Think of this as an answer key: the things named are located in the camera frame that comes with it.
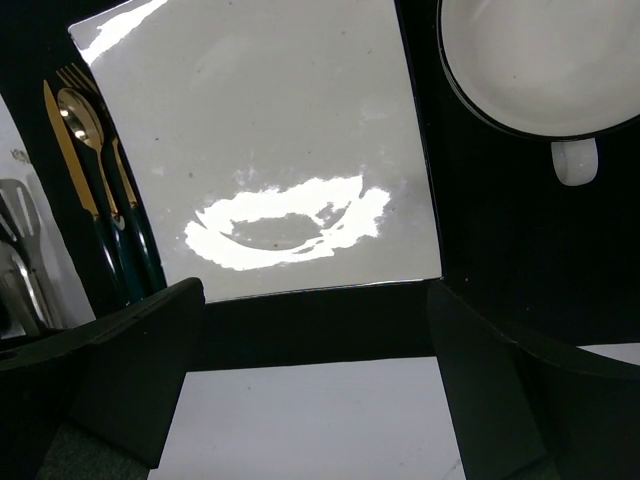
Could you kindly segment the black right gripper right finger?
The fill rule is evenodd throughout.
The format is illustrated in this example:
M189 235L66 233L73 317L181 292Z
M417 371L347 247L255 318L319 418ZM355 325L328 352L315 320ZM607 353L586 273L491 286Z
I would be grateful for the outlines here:
M441 282L427 316L467 478L638 478L638 366L488 320Z

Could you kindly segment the metal tongs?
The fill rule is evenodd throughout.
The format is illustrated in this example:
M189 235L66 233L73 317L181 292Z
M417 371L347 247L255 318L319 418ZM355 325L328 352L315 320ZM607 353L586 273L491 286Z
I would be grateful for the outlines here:
M1 180L1 218L8 227L8 242L26 266L39 320L60 330L60 309L44 262L39 215L26 185L17 179Z

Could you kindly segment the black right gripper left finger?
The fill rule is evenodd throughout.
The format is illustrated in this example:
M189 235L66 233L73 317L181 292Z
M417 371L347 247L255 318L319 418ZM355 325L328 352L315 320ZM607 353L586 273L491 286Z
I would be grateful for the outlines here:
M158 467L204 314L188 278L35 340L1 343L1 476L145 476Z

